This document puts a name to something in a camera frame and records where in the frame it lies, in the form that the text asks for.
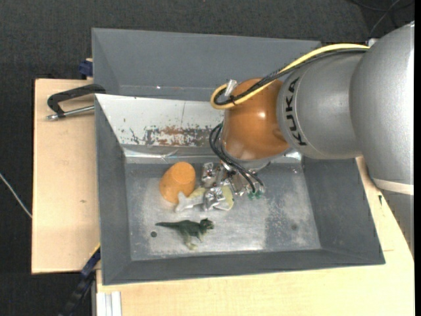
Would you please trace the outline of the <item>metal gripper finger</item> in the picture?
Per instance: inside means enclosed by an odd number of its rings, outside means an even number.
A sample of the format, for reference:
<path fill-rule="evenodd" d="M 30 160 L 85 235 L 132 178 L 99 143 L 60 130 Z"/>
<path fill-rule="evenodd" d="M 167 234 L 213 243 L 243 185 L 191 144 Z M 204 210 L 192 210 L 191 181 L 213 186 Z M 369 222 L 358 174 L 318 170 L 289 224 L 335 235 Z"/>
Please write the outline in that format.
<path fill-rule="evenodd" d="M 212 187 L 205 191 L 203 210 L 223 209 L 226 198 L 221 187 Z"/>
<path fill-rule="evenodd" d="M 220 165 L 214 163 L 204 163 L 201 167 L 201 183 L 204 188 L 217 187 L 220 183 L 218 177 Z"/>

